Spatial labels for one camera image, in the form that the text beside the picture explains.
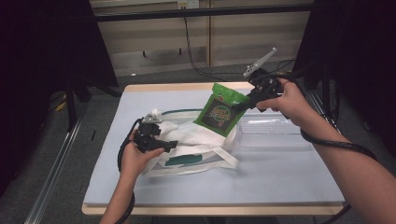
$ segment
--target right hand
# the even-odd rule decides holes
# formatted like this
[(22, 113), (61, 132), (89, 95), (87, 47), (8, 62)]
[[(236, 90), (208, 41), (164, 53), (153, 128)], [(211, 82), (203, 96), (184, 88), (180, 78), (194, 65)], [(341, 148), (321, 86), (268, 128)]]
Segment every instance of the right hand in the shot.
[(282, 112), (297, 126), (301, 126), (304, 118), (314, 111), (305, 100), (297, 85), (284, 78), (279, 78), (283, 95), (274, 99), (258, 102), (259, 109), (272, 108), (274, 111)]

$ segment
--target green strip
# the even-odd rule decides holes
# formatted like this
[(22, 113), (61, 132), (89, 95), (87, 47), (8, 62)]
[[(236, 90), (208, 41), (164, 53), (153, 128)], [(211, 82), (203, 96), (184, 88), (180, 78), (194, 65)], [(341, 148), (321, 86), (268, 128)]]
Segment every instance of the green strip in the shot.
[(165, 163), (165, 166), (171, 165), (181, 165), (181, 164), (189, 164), (195, 163), (202, 160), (202, 155), (184, 155), (178, 156), (174, 158), (170, 158), (169, 161)]

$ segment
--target white table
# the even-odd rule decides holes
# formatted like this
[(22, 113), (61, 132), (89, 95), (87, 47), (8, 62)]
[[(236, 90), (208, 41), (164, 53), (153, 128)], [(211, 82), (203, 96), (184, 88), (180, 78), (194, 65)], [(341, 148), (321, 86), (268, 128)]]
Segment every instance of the white table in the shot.
[[(220, 83), (244, 94), (246, 82)], [(128, 86), (95, 165), (82, 211), (102, 215), (116, 187), (120, 144), (138, 118), (161, 111), (203, 108), (213, 83)], [(260, 114), (257, 109), (246, 115)], [(236, 170), (216, 168), (194, 175), (139, 176), (133, 215), (281, 216), (334, 215), (345, 199), (318, 153), (310, 147), (239, 147)]]

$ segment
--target green snack bag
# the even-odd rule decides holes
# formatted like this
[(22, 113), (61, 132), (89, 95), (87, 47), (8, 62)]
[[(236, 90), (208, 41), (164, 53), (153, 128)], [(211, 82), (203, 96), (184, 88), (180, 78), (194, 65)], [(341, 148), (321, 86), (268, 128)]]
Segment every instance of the green snack bag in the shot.
[(206, 127), (224, 137), (230, 133), (246, 110), (236, 113), (231, 106), (246, 102), (249, 98), (232, 89), (215, 83), (213, 93), (194, 123)]

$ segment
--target black cable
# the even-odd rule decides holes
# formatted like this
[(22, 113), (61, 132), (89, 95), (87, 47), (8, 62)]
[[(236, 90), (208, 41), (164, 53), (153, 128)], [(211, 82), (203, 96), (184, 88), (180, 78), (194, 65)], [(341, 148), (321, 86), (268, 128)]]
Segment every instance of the black cable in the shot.
[(303, 130), (301, 130), (301, 136), (303, 137), (303, 139), (305, 139), (306, 141), (308, 141), (310, 143), (325, 146), (325, 147), (340, 147), (340, 148), (349, 149), (349, 150), (364, 154), (376, 161), (375, 154), (370, 149), (368, 149), (366, 147), (362, 147), (360, 145), (348, 143), (348, 142), (335, 142), (335, 141), (327, 141), (327, 140), (317, 139), (317, 138), (314, 138), (314, 137), (308, 135)]
[(194, 63), (194, 60), (192, 58), (192, 54), (191, 54), (191, 44), (190, 44), (190, 35), (189, 35), (189, 28), (187, 26), (187, 19), (184, 18), (184, 24), (186, 26), (186, 38), (187, 38), (187, 51), (189, 53), (189, 58), (190, 58), (190, 64), (192, 66), (192, 68), (201, 76), (203, 77), (211, 77), (220, 81), (224, 81), (227, 82), (227, 80), (219, 78), (219, 77), (212, 77), (214, 75), (234, 75), (234, 74), (241, 74), (241, 73), (208, 73), (205, 71), (200, 70)]
[(132, 199), (128, 205), (128, 208), (126, 209), (124, 215), (122, 215), (122, 217), (120, 217), (120, 219), (116, 222), (116, 224), (122, 224), (128, 218), (128, 216), (131, 215), (133, 209), (134, 209), (134, 192), (132, 193)]
[[(136, 126), (136, 124), (140, 123), (141, 121), (142, 121), (142, 119), (137, 119), (134, 122), (134, 125), (132, 125), (131, 130), (128, 132), (128, 135), (126, 136), (125, 140), (123, 141), (123, 143), (120, 147), (119, 155), (117, 157), (117, 164), (119, 166), (119, 171), (121, 171), (121, 162), (122, 162), (123, 152), (124, 152), (126, 146), (134, 141), (134, 140), (130, 140), (129, 137), (131, 136), (132, 132), (134, 131), (134, 127)], [(131, 212), (133, 209), (134, 209), (134, 192), (132, 192), (132, 199), (129, 202), (128, 208), (126, 209), (126, 211), (122, 215), (122, 217), (120, 217), (120, 219), (116, 222), (116, 224), (123, 223), (128, 218), (128, 216), (131, 215)]]
[(276, 70), (271, 71), (271, 72), (268, 72), (268, 73), (271, 74), (271, 73), (274, 73), (274, 72), (278, 72), (280, 69), (282, 69), (282, 68), (288, 66), (291, 62), (294, 62), (294, 61), (296, 61), (296, 60), (295, 60), (295, 59), (283, 60), (283, 61), (281, 61), (281, 62), (279, 62), (279, 63), (277, 64)]
[[(357, 145), (357, 144), (348, 143), (348, 142), (335, 142), (335, 141), (327, 141), (327, 140), (317, 139), (317, 138), (314, 138), (314, 137), (308, 135), (303, 130), (301, 130), (301, 136), (303, 137), (303, 139), (305, 139), (306, 141), (308, 141), (308, 142), (310, 142), (312, 144), (321, 145), (321, 146), (325, 146), (325, 147), (340, 147), (340, 148), (349, 149), (349, 150), (356, 151), (356, 152), (359, 152), (361, 154), (364, 154), (364, 155), (372, 158), (373, 160), (377, 161), (375, 154), (370, 149), (368, 149), (366, 147), (362, 147), (362, 146)], [(335, 216), (331, 217), (329, 220), (327, 220), (325, 222), (322, 222), (321, 224), (333, 223), (335, 220), (337, 220), (338, 218), (343, 216), (347, 211), (349, 211), (350, 208), (351, 208), (350, 204), (347, 204)]]

